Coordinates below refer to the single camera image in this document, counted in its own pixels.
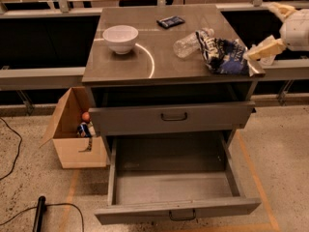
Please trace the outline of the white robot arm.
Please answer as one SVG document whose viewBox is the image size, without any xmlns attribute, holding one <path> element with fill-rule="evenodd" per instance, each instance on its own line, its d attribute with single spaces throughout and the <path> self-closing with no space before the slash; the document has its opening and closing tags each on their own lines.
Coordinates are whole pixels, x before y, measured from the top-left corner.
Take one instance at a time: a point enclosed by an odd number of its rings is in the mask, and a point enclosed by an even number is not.
<svg viewBox="0 0 309 232">
<path fill-rule="evenodd" d="M 246 53 L 247 60 L 259 60 L 281 54 L 285 49 L 291 51 L 309 51 L 309 9 L 297 10 L 295 7 L 280 3 L 271 3 L 268 10 L 282 22 L 280 38 L 265 38 Z"/>
</svg>

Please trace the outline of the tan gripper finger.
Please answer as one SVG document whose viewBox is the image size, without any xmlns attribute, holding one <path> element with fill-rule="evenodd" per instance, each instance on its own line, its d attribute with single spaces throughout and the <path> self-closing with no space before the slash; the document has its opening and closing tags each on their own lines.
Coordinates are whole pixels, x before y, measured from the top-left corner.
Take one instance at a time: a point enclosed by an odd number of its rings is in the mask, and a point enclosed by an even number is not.
<svg viewBox="0 0 309 232">
<path fill-rule="evenodd" d="M 281 39 L 275 39 L 272 35 L 268 36 L 260 43 L 252 46 L 244 54 L 247 60 L 260 60 L 270 56 L 281 54 L 286 49 L 286 45 Z"/>
<path fill-rule="evenodd" d="M 292 21 L 295 18 L 296 8 L 290 5 L 271 3 L 268 10 L 275 14 L 282 22 Z"/>
</svg>

